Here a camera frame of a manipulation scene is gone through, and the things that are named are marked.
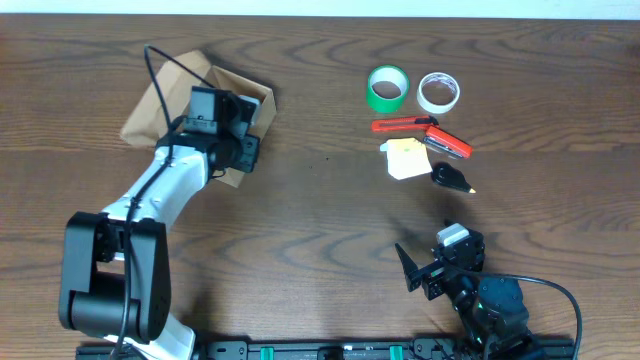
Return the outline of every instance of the black bracket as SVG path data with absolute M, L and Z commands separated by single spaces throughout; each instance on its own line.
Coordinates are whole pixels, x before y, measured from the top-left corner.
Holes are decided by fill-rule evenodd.
M 118 334 L 124 276 L 101 272 L 97 261 L 121 251 L 120 222 L 77 212 L 67 223 L 58 317 L 62 326 L 93 337 Z M 131 233 L 131 308 L 128 337 L 149 343 L 160 336 L 171 306 L 169 254 L 164 224 L 143 219 Z

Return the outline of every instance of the green tape roll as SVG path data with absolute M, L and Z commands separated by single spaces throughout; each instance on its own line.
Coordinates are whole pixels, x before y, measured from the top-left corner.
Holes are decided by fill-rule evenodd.
M 373 85 L 388 81 L 400 89 L 400 95 L 393 99 L 384 98 L 373 90 Z M 397 66 L 382 65 L 377 67 L 369 75 L 369 81 L 367 82 L 367 102 L 369 106 L 377 112 L 390 113 L 398 110 L 404 98 L 407 97 L 409 91 L 409 77 Z

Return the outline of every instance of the green connector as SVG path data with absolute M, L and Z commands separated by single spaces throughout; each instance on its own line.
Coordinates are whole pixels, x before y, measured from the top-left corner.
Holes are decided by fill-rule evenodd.
M 404 354 L 402 353 L 402 346 L 394 345 L 389 347 L 389 353 L 391 353 L 391 360 L 404 360 Z
M 264 347 L 260 349 L 260 360 L 273 360 L 273 348 Z

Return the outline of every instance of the tape roll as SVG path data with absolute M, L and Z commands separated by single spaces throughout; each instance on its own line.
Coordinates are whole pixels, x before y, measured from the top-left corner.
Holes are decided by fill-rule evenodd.
M 380 82 L 390 82 L 400 89 L 400 95 L 394 98 L 385 98 L 373 90 L 373 85 Z M 367 102 L 377 112 L 390 113 L 398 110 L 409 90 L 409 77 L 397 66 L 382 65 L 377 67 L 369 75 L 367 83 Z
M 451 94 L 453 95 L 453 100 L 445 105 L 437 105 L 429 102 L 427 98 L 422 93 L 422 88 L 429 83 L 439 83 L 447 86 L 449 90 L 451 90 Z M 418 104 L 422 106 L 427 112 L 432 114 L 444 114 L 447 111 L 451 110 L 453 106 L 458 102 L 460 98 L 460 86 L 456 79 L 454 79 L 451 75 L 445 73 L 431 73 L 427 76 L 423 77 L 420 81 L 420 85 L 418 85 Z

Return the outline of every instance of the white wall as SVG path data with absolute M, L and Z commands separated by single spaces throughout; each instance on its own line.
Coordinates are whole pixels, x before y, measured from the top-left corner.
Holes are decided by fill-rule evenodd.
M 0 0 L 0 12 L 640 19 L 640 0 Z

